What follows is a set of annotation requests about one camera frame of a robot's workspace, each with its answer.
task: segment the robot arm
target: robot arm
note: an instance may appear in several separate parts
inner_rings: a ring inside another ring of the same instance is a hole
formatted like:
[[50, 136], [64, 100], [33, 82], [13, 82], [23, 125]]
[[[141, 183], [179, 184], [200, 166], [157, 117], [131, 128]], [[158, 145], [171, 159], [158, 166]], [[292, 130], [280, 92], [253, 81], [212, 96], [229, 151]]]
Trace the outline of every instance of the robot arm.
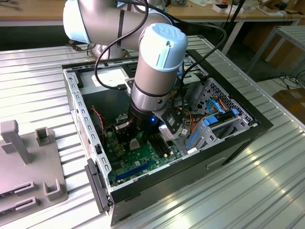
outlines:
[[[142, 20], [143, 14], [120, 10], [111, 0], [68, 0], [63, 12], [70, 39], [102, 45], [133, 30]], [[165, 125], [159, 129], [165, 139], [178, 136], [181, 123], [166, 102], [187, 44], [186, 35], [154, 11], [137, 32], [118, 44], [139, 50], [128, 121], [117, 127], [118, 132], [131, 137], [139, 130], [149, 130], [161, 119]]]
[[[142, 19], [143, 14], [121, 10], [113, 0], [67, 0], [63, 10], [67, 36], [84, 43], [108, 45], [134, 29]], [[156, 22], [170, 24], [167, 17], [151, 10], [143, 27], [122, 40], [119, 46], [138, 50], [142, 31]]]

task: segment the gray plastic stand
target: gray plastic stand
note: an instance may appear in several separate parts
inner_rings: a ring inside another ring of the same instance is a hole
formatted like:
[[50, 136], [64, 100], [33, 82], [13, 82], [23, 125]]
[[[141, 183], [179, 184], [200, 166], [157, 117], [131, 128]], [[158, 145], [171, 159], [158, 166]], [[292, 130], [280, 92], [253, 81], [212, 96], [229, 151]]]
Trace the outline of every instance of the gray plastic stand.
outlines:
[[54, 131], [18, 131], [15, 120], [0, 123], [0, 226], [68, 197]]

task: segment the aluminum workbench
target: aluminum workbench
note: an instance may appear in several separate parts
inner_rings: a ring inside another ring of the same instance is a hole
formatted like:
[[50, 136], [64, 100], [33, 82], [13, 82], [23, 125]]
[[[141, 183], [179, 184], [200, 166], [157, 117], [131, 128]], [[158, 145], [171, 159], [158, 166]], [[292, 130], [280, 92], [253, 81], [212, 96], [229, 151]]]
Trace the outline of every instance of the aluminum workbench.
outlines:
[[[211, 48], [189, 37], [189, 49], [203, 55]], [[221, 52], [207, 60], [274, 127], [235, 161], [114, 228], [305, 228], [305, 126]], [[20, 134], [46, 125], [54, 129], [69, 193], [65, 202], [3, 229], [107, 228], [84, 171], [61, 71], [62, 64], [83, 61], [86, 53], [67, 47], [0, 52], [0, 121], [16, 119]]]

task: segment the motherboard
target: motherboard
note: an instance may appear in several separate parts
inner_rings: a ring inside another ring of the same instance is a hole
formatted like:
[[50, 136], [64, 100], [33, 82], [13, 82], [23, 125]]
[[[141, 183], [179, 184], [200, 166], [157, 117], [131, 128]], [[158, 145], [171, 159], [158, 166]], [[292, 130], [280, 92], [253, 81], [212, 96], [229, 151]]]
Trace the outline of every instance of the motherboard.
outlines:
[[166, 143], [160, 133], [143, 140], [143, 132], [139, 132], [130, 143], [118, 141], [114, 125], [105, 127], [107, 136], [104, 148], [111, 164], [109, 180], [112, 186], [137, 178], [149, 171], [171, 163], [182, 157], [176, 145]]

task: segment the green circuit board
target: green circuit board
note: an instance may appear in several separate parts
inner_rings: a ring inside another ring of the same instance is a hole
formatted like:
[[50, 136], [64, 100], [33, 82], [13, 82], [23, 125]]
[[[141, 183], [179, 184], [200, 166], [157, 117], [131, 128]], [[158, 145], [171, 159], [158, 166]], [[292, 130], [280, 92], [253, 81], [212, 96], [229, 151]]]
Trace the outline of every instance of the green circuit board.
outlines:
[[[119, 143], [116, 133], [112, 131], [113, 126], [108, 126], [106, 129], [108, 134], [104, 148], [106, 149], [107, 158], [112, 167], [112, 171], [109, 174], [109, 180], [112, 182], [112, 186], [135, 179], [137, 176], [173, 162], [182, 156], [174, 144], [169, 146], [164, 141], [163, 144], [168, 148], [168, 152], [170, 153], [165, 156], [160, 155], [159, 150], [158, 154], [158, 149], [155, 149], [149, 141], [142, 141], [141, 137], [143, 132], [140, 132], [136, 137], [140, 148], [131, 151], [129, 149], [129, 143]], [[118, 179], [119, 175], [124, 175], [134, 169], [139, 169], [140, 171], [132, 173], [125, 178]]]

